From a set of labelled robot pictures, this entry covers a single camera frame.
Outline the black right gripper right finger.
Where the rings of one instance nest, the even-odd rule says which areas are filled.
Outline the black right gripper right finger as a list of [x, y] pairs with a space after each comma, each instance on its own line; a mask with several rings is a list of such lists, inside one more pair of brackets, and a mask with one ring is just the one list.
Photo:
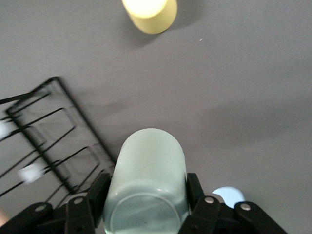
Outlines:
[[285, 234], [261, 207], [241, 201], [228, 207], [212, 195], [205, 195], [197, 174], [187, 174], [187, 196], [191, 213], [180, 234]]

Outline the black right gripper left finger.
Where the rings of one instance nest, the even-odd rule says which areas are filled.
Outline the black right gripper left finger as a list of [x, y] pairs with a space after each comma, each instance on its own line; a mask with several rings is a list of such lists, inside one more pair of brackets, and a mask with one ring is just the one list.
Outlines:
[[111, 175], [99, 173], [86, 194], [76, 194], [61, 207], [34, 203], [8, 220], [2, 234], [94, 234], [102, 217]]

